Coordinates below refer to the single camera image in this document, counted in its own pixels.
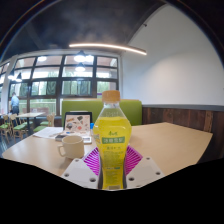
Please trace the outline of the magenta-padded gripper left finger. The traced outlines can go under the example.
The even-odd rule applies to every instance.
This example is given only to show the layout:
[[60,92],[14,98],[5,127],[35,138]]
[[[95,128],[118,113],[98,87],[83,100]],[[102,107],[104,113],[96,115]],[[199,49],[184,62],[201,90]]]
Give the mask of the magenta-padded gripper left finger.
[[82,159],[74,159],[61,177],[81,187],[97,189],[99,175],[99,152],[94,148]]

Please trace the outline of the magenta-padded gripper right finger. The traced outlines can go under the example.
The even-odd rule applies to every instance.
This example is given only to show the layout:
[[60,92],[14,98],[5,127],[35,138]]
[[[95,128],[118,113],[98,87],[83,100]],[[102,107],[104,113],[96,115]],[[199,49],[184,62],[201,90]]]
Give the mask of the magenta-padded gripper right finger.
[[164,177],[151,157],[143,157],[131,146],[126,151],[124,174],[127,189],[140,188]]

